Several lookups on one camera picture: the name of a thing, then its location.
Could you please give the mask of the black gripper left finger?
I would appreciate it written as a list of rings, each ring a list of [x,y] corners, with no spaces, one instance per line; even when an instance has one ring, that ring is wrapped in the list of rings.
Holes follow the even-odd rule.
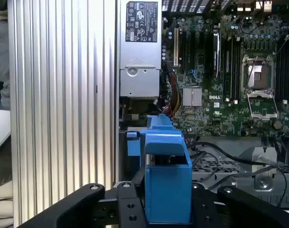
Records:
[[[147,226],[140,198],[133,183],[124,182],[105,190],[86,184],[20,225],[22,228],[121,228]]]

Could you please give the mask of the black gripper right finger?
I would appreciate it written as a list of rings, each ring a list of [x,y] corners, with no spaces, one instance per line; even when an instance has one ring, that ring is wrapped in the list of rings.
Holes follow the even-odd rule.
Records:
[[[289,213],[243,190],[223,186],[213,193],[192,189],[194,228],[289,228]]]

